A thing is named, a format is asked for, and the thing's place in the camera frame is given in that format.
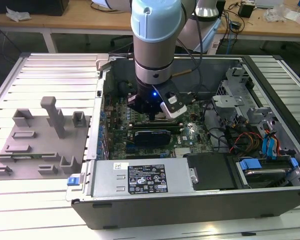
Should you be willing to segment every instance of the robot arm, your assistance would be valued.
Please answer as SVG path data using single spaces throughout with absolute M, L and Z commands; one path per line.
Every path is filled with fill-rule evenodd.
M 197 0 L 93 1 L 106 8 L 131 12 L 137 94 L 128 99 L 128 106 L 149 114 L 150 119 L 160 111 L 170 119 L 186 112 L 187 107 L 171 80 L 172 65 L 177 38 Z

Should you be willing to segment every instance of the warning sticker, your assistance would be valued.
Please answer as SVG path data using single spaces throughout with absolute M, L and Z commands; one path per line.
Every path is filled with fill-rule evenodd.
M 165 165 L 128 166 L 128 192 L 130 194 L 167 193 Z

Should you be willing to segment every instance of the motherboard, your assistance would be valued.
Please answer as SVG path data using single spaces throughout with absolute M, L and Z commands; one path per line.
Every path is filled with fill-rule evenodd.
M 184 154 L 213 151 L 202 121 L 201 102 L 188 105 L 187 112 L 176 119 L 159 113 L 152 121 L 129 108 L 124 98 L 107 99 L 104 105 L 110 160 L 182 158 Z M 168 142 L 151 142 L 146 135 L 140 145 L 137 137 L 149 133 L 168 134 L 163 136 Z

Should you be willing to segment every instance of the floor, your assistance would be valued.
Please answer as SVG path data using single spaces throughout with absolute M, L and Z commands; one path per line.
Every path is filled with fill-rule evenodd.
M 22 52 L 47 53 L 44 39 L 40 33 L 9 32 L 7 36 L 18 46 Z M 110 35 L 90 35 L 90 45 L 86 45 L 85 36 L 82 34 L 53 34 L 60 53 L 108 53 L 116 48 L 131 42 L 131 38 L 116 42 L 110 46 Z M 217 54 L 226 54 L 227 44 L 221 45 Z M 238 40 L 230 54 L 233 55 L 280 55 L 286 63 L 297 73 L 300 73 L 300 42 L 270 41 L 265 50 L 261 50 L 260 41 Z M 0 34 L 0 86 L 12 69 L 14 61 L 19 57 L 18 50 Z

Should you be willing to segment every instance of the gray 3d-printed part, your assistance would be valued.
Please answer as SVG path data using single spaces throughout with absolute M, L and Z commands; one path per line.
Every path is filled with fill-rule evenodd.
M 58 169 L 53 164 L 39 165 L 38 172 L 41 175 L 56 175 L 58 173 Z
M 76 171 L 78 171 L 79 164 L 75 158 L 75 156 L 72 156 L 71 162 L 68 162 L 64 156 L 62 156 L 60 161 L 60 168 L 62 168 L 63 172 L 65 174 L 73 174 Z
M 0 167 L 7 165 L 13 172 L 10 175 L 0 175 L 0 180 L 23 180 L 23 179 L 65 179 L 70 174 L 64 173 L 60 167 L 61 156 L 70 162 L 73 156 L 79 164 L 80 172 L 87 135 L 89 130 L 90 116 L 85 116 L 87 127 L 74 127 L 72 115 L 64 116 L 65 138 L 59 139 L 53 127 L 47 123 L 46 116 L 35 116 L 27 120 L 30 127 L 18 127 L 14 125 L 5 145 L 24 146 L 30 145 L 30 152 L 8 153 L 4 149 L 0 152 Z M 15 132 L 34 131 L 35 138 L 12 138 Z M 57 174 L 40 174 L 39 165 L 53 164 Z
M 36 137 L 35 131 L 16 131 L 12 136 L 13 139 L 34 139 Z
M 62 110 L 61 109 L 56 109 L 58 111 L 58 121 L 60 121 L 61 125 L 64 126 L 65 125 L 65 117 L 64 117 L 64 114 L 62 113 Z M 50 127 L 53 127 L 54 124 L 51 122 L 50 120 L 50 117 L 47 117 L 46 120 L 48 121 L 48 124 Z
M 75 128 L 85 128 L 87 126 L 86 116 L 83 111 L 75 111 L 72 115 L 72 121 Z
M 42 154 L 42 160 L 49 162 L 49 161 L 60 161 L 61 156 L 57 153 L 54 152 L 53 154 Z
M 50 123 L 53 124 L 53 127 L 56 131 L 56 134 L 60 139 L 65 137 L 65 129 L 62 124 L 64 116 L 61 110 L 56 109 L 56 98 L 54 96 L 44 96 L 40 102 L 40 105 L 49 115 Z
M 1 165 L 0 166 L 0 176 L 9 176 L 11 174 L 12 170 L 6 166 L 6 165 Z
M 4 149 L 6 153 L 29 153 L 30 150 L 29 145 L 6 145 Z
M 33 119 L 29 109 L 17 109 L 12 117 L 13 121 L 18 127 L 29 127 L 28 119 Z
M 11 155 L 0 156 L 0 163 L 15 163 L 16 160 Z

